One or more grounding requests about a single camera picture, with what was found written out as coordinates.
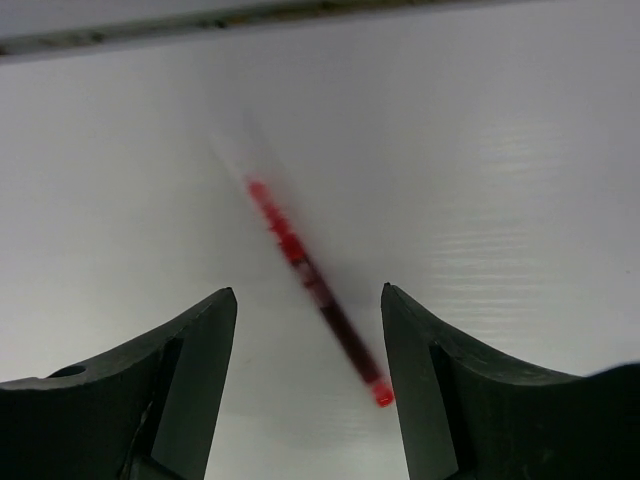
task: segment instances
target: white table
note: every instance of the white table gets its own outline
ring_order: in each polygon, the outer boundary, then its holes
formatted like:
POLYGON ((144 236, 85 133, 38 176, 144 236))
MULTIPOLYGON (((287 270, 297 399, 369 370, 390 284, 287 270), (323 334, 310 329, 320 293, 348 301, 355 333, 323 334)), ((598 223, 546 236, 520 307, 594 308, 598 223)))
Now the white table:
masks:
POLYGON ((392 281, 546 367, 637 359, 639 18, 622 0, 411 11, 0 67, 0 379, 230 285, 208 478, 406 478, 395 411, 211 152, 246 106, 380 358, 392 281))

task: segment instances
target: red pen tip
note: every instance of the red pen tip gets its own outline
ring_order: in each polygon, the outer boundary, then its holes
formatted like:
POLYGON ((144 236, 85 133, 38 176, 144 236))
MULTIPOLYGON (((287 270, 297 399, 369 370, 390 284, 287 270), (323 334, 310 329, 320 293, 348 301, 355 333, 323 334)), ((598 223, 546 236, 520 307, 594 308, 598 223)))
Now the red pen tip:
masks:
POLYGON ((380 408, 388 407, 393 403, 393 390, 385 381, 374 384, 371 387, 371 391, 380 408))

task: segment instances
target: pen cap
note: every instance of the pen cap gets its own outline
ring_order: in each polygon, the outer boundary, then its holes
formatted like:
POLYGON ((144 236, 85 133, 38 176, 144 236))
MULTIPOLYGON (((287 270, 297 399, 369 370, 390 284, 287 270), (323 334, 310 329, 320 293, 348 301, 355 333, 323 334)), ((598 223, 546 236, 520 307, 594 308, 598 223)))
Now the pen cap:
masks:
POLYGON ((284 167, 251 113, 236 115, 233 124, 214 125, 209 141, 216 160, 225 165, 243 196, 251 200, 247 190, 249 182, 259 181, 267 186, 283 212, 292 213, 294 196, 284 167))

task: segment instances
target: pen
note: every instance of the pen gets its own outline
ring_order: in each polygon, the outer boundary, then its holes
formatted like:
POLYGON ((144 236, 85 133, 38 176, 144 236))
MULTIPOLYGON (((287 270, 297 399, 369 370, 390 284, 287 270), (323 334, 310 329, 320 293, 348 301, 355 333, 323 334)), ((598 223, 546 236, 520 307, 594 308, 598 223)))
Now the pen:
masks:
POLYGON ((354 368, 369 388, 380 407, 393 403, 393 390, 386 376, 378 367, 368 348, 351 325, 335 295, 311 259, 306 247, 292 228, 288 218, 274 199, 273 192, 261 173, 264 162, 259 165, 256 158, 264 157, 266 139, 252 117, 245 113, 243 131, 252 131, 249 143, 238 142, 233 135, 220 135, 221 131, 210 132, 214 153, 223 148, 223 155, 216 155, 225 164, 229 173, 240 185, 251 206, 264 218, 267 227, 277 241, 280 252, 294 270, 300 283, 311 295, 325 322, 338 339, 354 368))

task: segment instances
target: marker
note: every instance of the marker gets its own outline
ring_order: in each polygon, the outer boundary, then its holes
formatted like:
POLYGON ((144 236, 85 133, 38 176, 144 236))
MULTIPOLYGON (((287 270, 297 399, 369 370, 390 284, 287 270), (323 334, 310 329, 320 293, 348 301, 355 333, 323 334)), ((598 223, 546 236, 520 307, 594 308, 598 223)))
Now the marker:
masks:
POLYGON ((292 229, 282 209, 273 198, 265 180, 253 171, 238 172, 238 163, 226 163, 237 180, 241 181, 246 196, 266 220, 269 231, 287 263, 297 274, 300 283, 311 295, 322 317, 331 328, 351 363, 380 407, 393 403, 393 390, 382 374, 368 348, 351 325, 335 295, 311 259, 300 237, 292 229))

